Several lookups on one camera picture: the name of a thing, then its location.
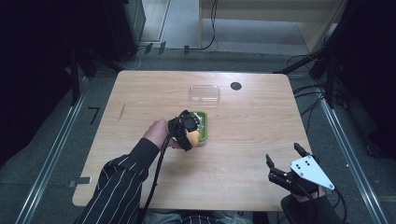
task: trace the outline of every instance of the transparent plastic lid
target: transparent plastic lid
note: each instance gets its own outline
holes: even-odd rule
[[[218,105],[220,89],[216,85],[192,85],[190,87],[190,101],[194,105]]]

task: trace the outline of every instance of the green container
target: green container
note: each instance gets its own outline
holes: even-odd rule
[[[190,111],[190,114],[200,122],[197,131],[200,134],[199,145],[203,145],[207,140],[207,114],[203,111]]]

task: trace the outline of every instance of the shirt cuff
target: shirt cuff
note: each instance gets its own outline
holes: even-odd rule
[[[140,167],[148,170],[159,152],[160,150],[158,147],[151,141],[149,141],[147,138],[141,138],[128,156]]]

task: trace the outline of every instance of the wooden table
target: wooden table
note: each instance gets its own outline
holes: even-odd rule
[[[233,82],[242,89],[232,90]],[[219,105],[190,102],[190,86],[205,84],[219,86]],[[129,153],[154,120],[172,119],[184,109],[206,112],[207,142],[188,152],[168,148],[150,207],[281,210],[280,200],[289,193],[268,181],[265,154],[288,171],[289,161],[300,158],[294,142],[310,151],[289,80],[220,72],[120,72],[81,174],[92,182],[77,186],[73,203],[88,203],[103,165]],[[144,182],[142,205],[157,159]]]
[[[213,2],[200,0],[199,44],[202,19],[211,18]],[[309,52],[315,52],[346,6],[347,0],[222,0],[218,1],[216,19],[296,22]]]

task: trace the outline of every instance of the black wearable device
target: black wearable device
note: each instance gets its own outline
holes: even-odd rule
[[[187,138],[187,132],[193,132],[198,129],[198,119],[191,115],[188,110],[181,112],[178,118],[174,118],[168,121],[168,130],[175,137],[178,144],[185,151],[192,149],[189,138]]]

